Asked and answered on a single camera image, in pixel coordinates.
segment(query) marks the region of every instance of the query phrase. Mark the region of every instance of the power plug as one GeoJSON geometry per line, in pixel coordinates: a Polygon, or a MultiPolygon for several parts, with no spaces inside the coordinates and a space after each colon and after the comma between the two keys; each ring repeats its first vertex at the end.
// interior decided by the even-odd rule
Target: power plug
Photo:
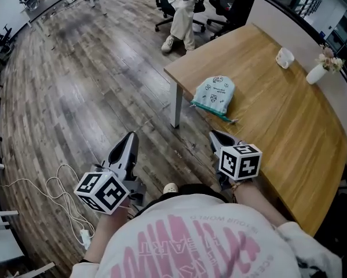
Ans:
{"type": "Polygon", "coordinates": [[[81,229],[81,237],[82,237],[83,246],[85,247],[86,250],[88,250],[88,248],[91,245],[90,232],[87,229],[81,229]]]}

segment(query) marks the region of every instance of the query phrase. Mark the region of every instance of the drawstring bag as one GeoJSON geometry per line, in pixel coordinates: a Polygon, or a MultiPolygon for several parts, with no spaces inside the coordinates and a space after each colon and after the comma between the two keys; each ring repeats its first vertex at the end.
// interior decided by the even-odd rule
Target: drawstring bag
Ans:
{"type": "Polygon", "coordinates": [[[191,103],[192,106],[209,111],[227,122],[235,123],[238,121],[237,119],[230,120],[225,116],[234,91],[235,85],[228,77],[209,77],[196,88],[191,103]]]}

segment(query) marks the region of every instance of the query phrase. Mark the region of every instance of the sneaker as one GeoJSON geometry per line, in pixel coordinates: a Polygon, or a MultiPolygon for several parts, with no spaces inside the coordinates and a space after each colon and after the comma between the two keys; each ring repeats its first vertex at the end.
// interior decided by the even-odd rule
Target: sneaker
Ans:
{"type": "Polygon", "coordinates": [[[163,190],[163,193],[168,193],[168,192],[178,192],[178,186],[174,183],[168,183],[163,190]]]}
{"type": "Polygon", "coordinates": [[[174,37],[172,35],[169,35],[166,39],[166,42],[162,45],[162,52],[169,53],[172,50],[173,42],[174,37]]]}

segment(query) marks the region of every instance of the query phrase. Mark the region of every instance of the vase with flowers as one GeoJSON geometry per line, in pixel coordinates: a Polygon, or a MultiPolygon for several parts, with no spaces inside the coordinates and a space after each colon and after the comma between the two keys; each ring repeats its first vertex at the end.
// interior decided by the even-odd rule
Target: vase with flowers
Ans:
{"type": "Polygon", "coordinates": [[[334,53],[328,44],[320,45],[323,52],[319,54],[319,58],[316,59],[318,65],[307,74],[306,80],[312,85],[317,82],[326,72],[331,71],[336,73],[340,71],[344,65],[344,60],[334,57],[334,53]]]}

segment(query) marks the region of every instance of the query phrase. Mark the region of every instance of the mug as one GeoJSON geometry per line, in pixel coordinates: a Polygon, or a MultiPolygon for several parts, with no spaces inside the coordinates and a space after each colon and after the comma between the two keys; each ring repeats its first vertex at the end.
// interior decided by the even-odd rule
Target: mug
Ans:
{"type": "Polygon", "coordinates": [[[285,47],[282,47],[282,49],[279,50],[276,56],[276,62],[284,69],[288,69],[288,67],[291,63],[293,63],[293,61],[294,56],[290,52],[290,50],[286,49],[285,47]]]}

